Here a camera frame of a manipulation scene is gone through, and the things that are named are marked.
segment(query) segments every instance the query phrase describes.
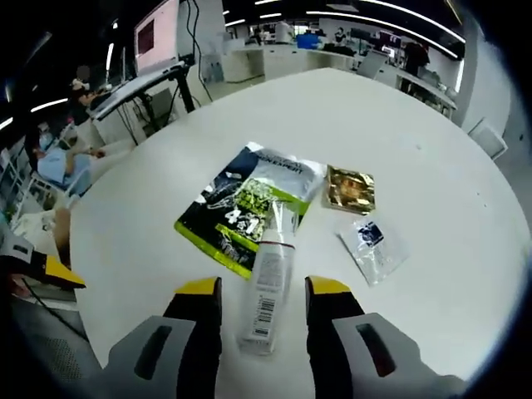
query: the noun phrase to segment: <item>plastic bottle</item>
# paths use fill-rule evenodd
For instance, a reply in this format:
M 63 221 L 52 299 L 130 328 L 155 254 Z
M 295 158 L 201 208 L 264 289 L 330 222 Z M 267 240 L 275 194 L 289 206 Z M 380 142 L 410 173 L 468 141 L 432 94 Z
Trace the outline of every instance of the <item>plastic bottle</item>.
M 245 352 L 268 355 L 273 351 L 292 278 L 297 226 L 298 212 L 292 204 L 281 201 L 271 204 L 243 301 L 237 339 Z

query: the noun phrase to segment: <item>desk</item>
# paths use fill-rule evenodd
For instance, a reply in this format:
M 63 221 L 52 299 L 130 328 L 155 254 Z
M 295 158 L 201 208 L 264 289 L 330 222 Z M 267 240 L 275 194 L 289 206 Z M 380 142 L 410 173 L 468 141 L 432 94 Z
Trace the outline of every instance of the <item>desk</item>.
M 335 68 L 341 71 L 352 71 L 363 56 L 355 54 L 354 57 L 324 52 L 321 50 L 308 50 L 295 46 L 251 45 L 234 49 L 222 56 L 224 78 L 228 83 L 246 81 L 257 76 L 265 76 L 266 81 L 294 73 L 312 71 L 320 68 Z M 391 65 L 384 65 L 375 77 L 376 81 L 399 89 L 401 79 L 407 79 L 436 96 L 449 110 L 446 117 L 451 118 L 452 111 L 456 109 L 455 102 L 444 92 L 430 85 L 426 81 Z
M 224 78 L 237 83 L 265 75 L 267 81 L 298 72 L 333 67 L 350 71 L 363 57 L 308 50 L 290 45 L 250 45 L 222 56 Z
M 377 209 L 410 254 L 369 288 L 335 235 L 355 216 L 323 208 L 318 195 L 298 231 L 271 357 L 239 354 L 234 335 L 246 282 L 173 227 L 250 140 L 373 174 Z M 513 191 L 460 128 L 395 89 L 333 69 L 267 81 L 167 126 L 99 179 L 71 222 L 72 267 L 87 286 L 76 298 L 102 366 L 116 342 L 164 312 L 177 287 L 223 279 L 221 398 L 313 397 L 303 281 L 309 274 L 348 285 L 367 313 L 380 313 L 416 340 L 436 372 L 469 378 L 505 329 L 529 249 Z
M 169 79 L 176 77 L 181 66 L 182 62 L 166 65 L 126 82 L 114 90 L 109 98 L 91 112 L 96 128 L 105 143 L 123 139 L 133 139 L 136 143 L 146 140 L 143 125 L 139 122 L 134 111 L 134 107 L 138 105 L 132 101 L 142 92 L 153 96 L 167 89 L 170 90 L 171 98 L 177 83 L 175 81 L 170 82 Z M 182 105 L 182 102 L 180 99 L 175 101 L 174 109 L 170 112 L 177 111 L 177 115 L 185 113 L 185 105 Z

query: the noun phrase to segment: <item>white desk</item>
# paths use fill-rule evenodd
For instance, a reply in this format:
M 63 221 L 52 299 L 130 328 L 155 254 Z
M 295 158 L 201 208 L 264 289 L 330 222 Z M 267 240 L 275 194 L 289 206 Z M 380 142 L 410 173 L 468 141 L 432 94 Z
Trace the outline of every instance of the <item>white desk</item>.
M 291 293 L 271 357 L 238 351 L 246 282 L 173 227 L 250 140 L 372 173 L 377 208 L 410 253 L 369 288 L 335 235 L 355 216 L 324 209 L 318 195 L 298 231 Z M 416 340 L 436 372 L 469 378 L 505 330 L 529 249 L 513 191 L 473 140 L 418 100 L 332 69 L 267 81 L 166 127 L 98 180 L 71 225 L 72 267 L 87 285 L 76 297 L 102 365 L 117 341 L 164 312 L 177 287 L 222 277 L 220 398 L 313 397 L 303 281 L 309 274 L 347 284 L 367 313 L 380 313 Z
M 402 69 L 395 68 L 393 66 L 386 66 L 386 67 L 394 69 L 395 70 L 394 72 L 401 79 L 407 79 L 408 81 L 411 81 L 411 82 L 417 84 L 418 86 L 423 87 L 425 90 L 429 91 L 431 94 L 433 94 L 434 96 L 438 97 L 440 100 L 445 102 L 451 109 L 453 109 L 453 110 L 456 109 L 455 102 L 448 95 L 446 95 L 443 91 L 438 90 L 433 85 L 429 84 L 426 81 L 423 81 L 422 79 L 420 79 L 417 76 L 414 76 L 414 75 L 408 73 L 407 71 L 403 71 Z
M 308 50 L 290 45 L 250 45 L 235 48 L 222 56 L 224 78 L 228 83 L 246 81 L 265 75 L 267 81 L 298 72 L 332 67 L 352 69 L 363 57 L 344 56 L 334 52 Z

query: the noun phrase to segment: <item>monitor screen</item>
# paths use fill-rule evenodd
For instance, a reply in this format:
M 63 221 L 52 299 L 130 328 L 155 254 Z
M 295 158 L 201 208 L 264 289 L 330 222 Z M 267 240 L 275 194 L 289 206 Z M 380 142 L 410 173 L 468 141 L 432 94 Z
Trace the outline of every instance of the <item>monitor screen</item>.
M 146 54 L 154 46 L 154 25 L 155 21 L 149 22 L 148 25 L 146 25 L 140 30 L 137 36 L 137 52 L 139 56 L 141 56 L 142 54 Z
M 166 0 L 135 28 L 137 72 L 177 58 L 177 13 L 179 0 Z

